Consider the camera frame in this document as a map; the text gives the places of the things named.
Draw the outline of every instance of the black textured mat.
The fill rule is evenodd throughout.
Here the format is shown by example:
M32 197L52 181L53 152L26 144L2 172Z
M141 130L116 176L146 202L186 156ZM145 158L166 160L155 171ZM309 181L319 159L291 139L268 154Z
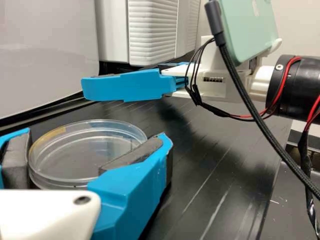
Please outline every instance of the black textured mat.
M233 113L244 104L210 102ZM173 141L173 176L153 221L150 240L256 239L262 229L280 159L255 123L220 118L189 99L98 102L31 127L32 139L58 126L89 119L126 121L148 137L165 132ZM268 126L285 146L291 121Z

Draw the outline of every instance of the gray foam pad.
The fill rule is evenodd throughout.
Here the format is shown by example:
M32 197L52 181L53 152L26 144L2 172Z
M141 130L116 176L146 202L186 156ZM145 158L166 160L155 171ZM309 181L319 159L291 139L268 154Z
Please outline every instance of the gray foam pad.
M122 155L101 166L99 168L99 175L110 169L116 169L130 164L141 163L152 153L158 150L162 145L163 142L161 139L157 137L151 137L149 140L135 148L133 151L130 151L127 154Z
M5 189L28 189L29 133L11 138L2 159L2 179Z

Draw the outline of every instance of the red and black wire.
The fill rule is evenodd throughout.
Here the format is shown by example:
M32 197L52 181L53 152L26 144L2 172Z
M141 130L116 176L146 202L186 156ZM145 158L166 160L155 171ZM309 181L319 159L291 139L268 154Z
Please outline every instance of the red and black wire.
M201 58L202 58L202 54L206 48L206 46L210 43L213 43L215 41L214 38L209 39L207 42L205 42L205 44L203 44L197 51L195 51L195 53L193 54L192 58L190 59L190 62L187 66L186 72L185 72L185 89L187 90L187 92L189 93L189 95L191 96L193 102L195 103L195 105L199 105L202 106L203 108L209 110L210 112L214 113L215 115L219 116L219 117L223 117L223 118L231 118L234 120L238 120L238 121L243 121L243 122L255 122L255 120L252 118L252 116L250 114L247 115L238 115L238 114L231 114L228 113L222 109L219 109L217 107L211 106L205 102L202 101L202 97L200 95L200 91L198 89L198 85L197 85L197 75L198 75L198 70L200 67L200 63L201 63ZM277 109L277 104L281 98L281 95L283 93L284 87L285 87L285 83L286 80L288 78L289 75L289 71L291 66L300 61L301 57L300 56L296 56L290 59L290 61L287 63L285 70L283 72L282 75L282 79L280 82L280 85L278 86L277 92L275 94L275 96L273 97L272 101L271 101L271 105L266 107L264 110L262 110L259 114L260 116L265 120L267 118L270 118L276 111ZM190 78L190 87L188 87L187 85L187 74L189 71L189 68L191 66L191 63L194 61L194 65L193 65L193 71L192 71L192 75Z
M315 100L308 118L306 120L305 127L301 134L300 140L298 142L298 150L300 153L300 166L302 171L310 178L311 177L311 170L312 170L312 162L308 155L308 135L309 129L312 122L319 116L319 103L320 103L320 95ZM312 224L312 227L315 231L315 235L318 240L320 240L320 229L317 220L316 208L313 199L313 195L308 188L305 188L305 200L306 200L306 210L309 217L309 220Z

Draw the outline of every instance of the wire bundle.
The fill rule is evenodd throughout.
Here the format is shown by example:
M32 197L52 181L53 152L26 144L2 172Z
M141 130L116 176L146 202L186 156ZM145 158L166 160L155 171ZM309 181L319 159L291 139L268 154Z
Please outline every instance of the wire bundle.
M230 57L229 51L227 49L227 46L225 43L220 44L219 50L221 52L224 64L233 80L233 83L236 87L236 89L238 90L244 104L246 105L246 107L248 108L250 115L234 115L234 114L230 114L228 112L225 112L219 108L216 108L214 106L211 106L209 104L206 104L202 101L200 93L199 93L199 89L197 86L197 73L198 73L198 69L199 69L199 65L200 65L200 61L201 61L201 57L202 57L202 53L205 49L205 47L209 44L215 41L215 38L212 38L210 40L208 40L204 45L202 45L192 56L190 63L186 69L186 73L185 73L185 89L186 91L189 93L190 97L192 98L193 102L195 103L195 105L200 105L203 108L209 110L210 112L216 114L217 116L220 117L228 117L228 118L232 118L232 119L236 119L236 120L240 120L240 121L246 121L246 122L256 122L256 124L258 125L258 127L260 128L261 132L263 133L263 135L265 136L265 138L268 140L268 142L271 144L271 146L273 147L273 149L278 153L278 155L281 157L281 159L288 165L288 167L291 169L291 171L295 174L295 176L305 185L306 189L308 189L312 194L315 195L315 197L320 200L320 189L310 180L309 176L303 172L299 166L295 163L295 161L291 158L291 156L283 149L283 147L281 146L281 144L277 141L277 139L275 138L275 136L272 134L272 132L269 130L269 128L267 127L267 125L265 124L262 115L264 115L267 112L267 109L263 110L262 112L258 112L254 103L252 102L252 100L250 99L245 86L243 85L238 72L232 62L232 59ZM187 84L187 75L188 75L188 71L191 65L191 62L194 61L196 57L196 64L193 67L193 72L192 72L192 76L190 79L190 87L188 87ZM277 94L274 97L274 100L272 101L272 108L275 107L275 104L277 104L284 85L285 85L285 81L288 77L289 74L289 70L290 67L293 63L300 61L300 57L294 57L292 58L289 63L286 66L286 69L284 71L284 74L282 76L282 80L281 80L281 84L278 88ZM312 121L320 114L319 110L311 115L310 120L307 122L306 128L308 128L310 126L310 124L312 123Z
M304 127L304 130L301 134L300 140L298 142L298 150L300 153L300 166L302 171L310 178L311 177L311 170L312 170L312 162L308 155L308 134L309 134L309 128L311 123L317 118L317 116L320 114L320 110L318 109L316 111L316 108L318 107L320 102L320 95L314 102L307 121L306 125ZM306 200L306 210L309 217L309 220L312 224L312 227L315 231L315 235L318 240L320 240L320 230L319 225L317 221L317 214L316 214L316 208L315 208L315 202L312 196L311 191L305 187L305 200Z
M213 43L214 41L215 41L214 37L209 39L208 41L206 41L201 47L199 47L194 52L193 56L191 57L189 64L187 66L185 75L184 75L184 86L185 86L186 91L189 93L191 99L193 100L193 102L196 106L201 106L219 117L231 118L231 119L242 121L242 122L255 122L255 120L252 118L252 115L250 115L250 114L247 114L247 115L231 114L231 113L228 113L222 109L219 109L217 107L214 107L212 105L209 105L209 104L203 102L202 97L199 92L198 85L197 85L197 76L198 76L198 71L200 68L200 63L201 63L201 58L202 58L203 52L204 52L206 46L210 43ZM279 99L282 95L282 92L283 92L283 89L285 86L286 79L289 74L290 67L292 64L294 64L300 60L301 60L301 57L297 56L297 57L292 58L288 62L287 66L285 68L284 74L282 76L281 83L277 89L276 95L272 99L272 104L259 113L260 116L263 117L264 120L267 118L270 118L274 114L274 112L276 111L277 105L279 103ZM188 87L187 75L188 75L188 71L189 71L189 68L191 67L192 62L194 62L193 71L192 71L192 75L190 78L190 87Z

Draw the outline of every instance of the clear petri dish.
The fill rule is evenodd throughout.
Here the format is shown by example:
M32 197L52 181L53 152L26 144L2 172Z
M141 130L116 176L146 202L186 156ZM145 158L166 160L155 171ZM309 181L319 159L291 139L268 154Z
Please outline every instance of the clear petri dish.
M138 127L116 120L88 120L41 136L28 154L29 176L40 189L85 189L99 167L147 140Z

